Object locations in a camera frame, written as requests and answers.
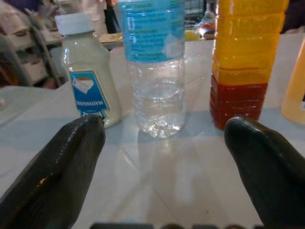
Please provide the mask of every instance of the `label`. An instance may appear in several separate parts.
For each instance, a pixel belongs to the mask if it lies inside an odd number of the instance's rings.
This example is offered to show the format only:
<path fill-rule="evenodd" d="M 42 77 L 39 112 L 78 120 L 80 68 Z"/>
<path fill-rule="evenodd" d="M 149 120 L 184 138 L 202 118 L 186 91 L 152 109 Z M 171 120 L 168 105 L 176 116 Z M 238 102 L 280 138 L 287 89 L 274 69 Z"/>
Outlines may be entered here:
<path fill-rule="evenodd" d="M 109 110 L 109 106 L 94 72 L 73 72 L 70 78 L 80 117 L 92 114 L 106 117 L 104 110 Z"/>
<path fill-rule="evenodd" d="M 304 98 L 301 104 L 301 109 L 305 110 L 305 94 L 304 94 Z"/>
<path fill-rule="evenodd" d="M 184 0 L 119 3 L 126 59 L 158 63 L 184 55 Z"/>

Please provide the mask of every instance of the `white table surface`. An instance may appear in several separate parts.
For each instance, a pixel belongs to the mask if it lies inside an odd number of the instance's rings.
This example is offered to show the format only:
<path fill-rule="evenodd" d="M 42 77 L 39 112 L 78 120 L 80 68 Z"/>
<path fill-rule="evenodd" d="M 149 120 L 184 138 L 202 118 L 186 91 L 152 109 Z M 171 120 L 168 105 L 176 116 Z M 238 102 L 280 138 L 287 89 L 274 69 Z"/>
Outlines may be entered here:
<path fill-rule="evenodd" d="M 281 38 L 260 122 L 282 133 L 305 156 L 305 127 L 284 119 L 279 106 L 303 34 Z M 124 111 L 107 140 L 81 214 L 73 229 L 94 222 L 178 223 L 247 228 L 261 221 L 210 117 L 213 41 L 186 45 L 185 127 L 169 139 L 138 131 L 123 48 L 111 52 L 111 70 Z M 70 85 L 32 106 L 0 129 L 0 195 L 64 124 L 77 118 Z"/>
<path fill-rule="evenodd" d="M 5 106 L 0 108 L 0 128 L 24 113 L 52 90 L 38 87 L 5 86 L 0 88 L 0 99 Z"/>

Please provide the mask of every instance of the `white bottle cap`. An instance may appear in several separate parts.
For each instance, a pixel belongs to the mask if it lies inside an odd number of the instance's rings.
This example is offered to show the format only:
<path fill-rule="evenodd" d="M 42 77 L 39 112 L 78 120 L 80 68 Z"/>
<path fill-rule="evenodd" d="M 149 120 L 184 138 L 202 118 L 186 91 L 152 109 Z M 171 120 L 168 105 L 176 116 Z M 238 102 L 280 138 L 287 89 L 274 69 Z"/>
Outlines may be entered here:
<path fill-rule="evenodd" d="M 72 35 L 94 31 L 91 26 L 91 20 L 84 13 L 55 16 L 55 21 L 61 35 Z"/>

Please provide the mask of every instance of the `bottle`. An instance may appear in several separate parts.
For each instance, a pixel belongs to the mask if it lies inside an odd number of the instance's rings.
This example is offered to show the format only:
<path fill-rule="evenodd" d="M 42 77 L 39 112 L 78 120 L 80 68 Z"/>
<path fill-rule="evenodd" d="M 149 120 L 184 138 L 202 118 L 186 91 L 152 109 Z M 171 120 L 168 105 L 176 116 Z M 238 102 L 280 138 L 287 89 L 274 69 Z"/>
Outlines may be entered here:
<path fill-rule="evenodd" d="M 288 2 L 217 2 L 210 111 L 219 129 L 236 115 L 258 120 Z"/>
<path fill-rule="evenodd" d="M 105 127 L 118 123 L 122 107 L 109 68 L 109 52 L 92 36 L 84 13 L 55 17 L 62 42 L 62 67 L 69 76 L 80 117 L 98 114 Z"/>
<path fill-rule="evenodd" d="M 282 104 L 282 114 L 292 122 L 305 125 L 305 38 Z"/>
<path fill-rule="evenodd" d="M 184 124 L 184 0 L 120 0 L 140 130 L 166 138 Z"/>

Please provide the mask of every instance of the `water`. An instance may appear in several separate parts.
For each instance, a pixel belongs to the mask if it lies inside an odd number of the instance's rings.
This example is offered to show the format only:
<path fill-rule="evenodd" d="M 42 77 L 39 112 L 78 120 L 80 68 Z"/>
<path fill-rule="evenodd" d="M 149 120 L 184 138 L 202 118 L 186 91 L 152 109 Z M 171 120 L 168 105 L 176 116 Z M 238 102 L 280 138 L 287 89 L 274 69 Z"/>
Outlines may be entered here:
<path fill-rule="evenodd" d="M 184 124 L 184 59 L 158 64 L 129 63 L 140 130 L 166 138 Z"/>
<path fill-rule="evenodd" d="M 119 0 L 140 130 L 166 138 L 184 124 L 184 0 Z"/>

